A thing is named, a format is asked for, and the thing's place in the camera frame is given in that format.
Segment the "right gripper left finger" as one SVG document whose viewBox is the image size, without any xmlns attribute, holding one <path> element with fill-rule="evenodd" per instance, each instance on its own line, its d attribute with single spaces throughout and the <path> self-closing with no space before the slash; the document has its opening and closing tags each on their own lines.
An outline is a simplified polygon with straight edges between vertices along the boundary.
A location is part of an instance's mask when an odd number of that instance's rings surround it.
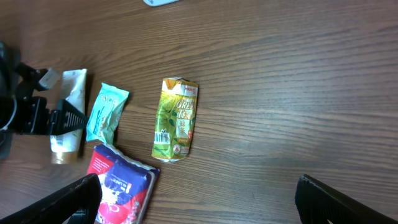
<svg viewBox="0 0 398 224">
<path fill-rule="evenodd" d="M 88 174 L 53 194 L 13 213 L 1 224 L 94 223 L 102 198 L 97 174 Z"/>
</svg>

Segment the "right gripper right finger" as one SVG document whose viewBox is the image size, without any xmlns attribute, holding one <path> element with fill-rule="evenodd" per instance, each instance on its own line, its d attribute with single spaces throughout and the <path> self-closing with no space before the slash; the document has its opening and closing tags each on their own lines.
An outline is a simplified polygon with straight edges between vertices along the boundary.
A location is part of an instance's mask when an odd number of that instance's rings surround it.
<svg viewBox="0 0 398 224">
<path fill-rule="evenodd" d="M 306 174 L 299 177 L 295 204 L 304 224 L 397 224 L 396 220 Z"/>
</svg>

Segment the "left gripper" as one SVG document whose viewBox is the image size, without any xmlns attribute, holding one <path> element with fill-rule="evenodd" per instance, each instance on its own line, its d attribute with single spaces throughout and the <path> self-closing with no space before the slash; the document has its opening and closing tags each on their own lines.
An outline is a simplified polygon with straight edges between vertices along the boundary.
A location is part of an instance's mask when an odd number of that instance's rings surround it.
<svg viewBox="0 0 398 224">
<path fill-rule="evenodd" d="M 33 92 L 47 90 L 40 81 L 49 71 L 47 68 L 34 69 L 23 62 L 16 66 L 15 72 L 22 77 L 22 81 L 11 96 L 12 112 L 6 122 L 7 133 L 47 134 L 49 118 L 47 100 L 41 96 L 34 96 Z M 83 112 L 67 100 L 60 100 L 57 108 L 50 114 L 49 134 L 61 135 L 85 129 L 87 122 L 88 117 Z"/>
</svg>

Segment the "white tube gold cap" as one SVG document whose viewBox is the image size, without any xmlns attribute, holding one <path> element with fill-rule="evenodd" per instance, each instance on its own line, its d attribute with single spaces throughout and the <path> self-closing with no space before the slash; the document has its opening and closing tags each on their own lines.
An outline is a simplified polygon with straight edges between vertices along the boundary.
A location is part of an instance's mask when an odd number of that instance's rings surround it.
<svg viewBox="0 0 398 224">
<path fill-rule="evenodd" d="M 85 86 L 87 69 L 64 71 L 60 98 L 67 100 L 85 114 Z M 58 136 L 50 136 L 53 164 L 69 164 L 78 160 L 83 130 L 78 129 Z"/>
</svg>

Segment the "teal tissue pack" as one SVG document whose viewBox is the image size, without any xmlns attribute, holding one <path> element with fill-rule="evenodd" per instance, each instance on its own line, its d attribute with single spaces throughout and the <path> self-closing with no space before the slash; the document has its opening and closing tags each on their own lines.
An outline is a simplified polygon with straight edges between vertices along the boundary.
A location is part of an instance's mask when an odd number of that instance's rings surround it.
<svg viewBox="0 0 398 224">
<path fill-rule="evenodd" d="M 105 144 L 113 144 L 114 132 L 128 96 L 129 92 L 126 90 L 101 84 L 86 125 L 86 141 L 99 140 Z"/>
</svg>

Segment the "red purple liner pack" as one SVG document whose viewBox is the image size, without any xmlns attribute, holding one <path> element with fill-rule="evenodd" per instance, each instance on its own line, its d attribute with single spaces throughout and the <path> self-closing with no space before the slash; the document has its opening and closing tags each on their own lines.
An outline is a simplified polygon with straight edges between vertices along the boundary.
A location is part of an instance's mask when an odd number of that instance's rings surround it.
<svg viewBox="0 0 398 224">
<path fill-rule="evenodd" d="M 94 147 L 87 173 L 98 175 L 102 190 L 96 221 L 136 224 L 144 218 L 160 170 L 100 144 Z"/>
</svg>

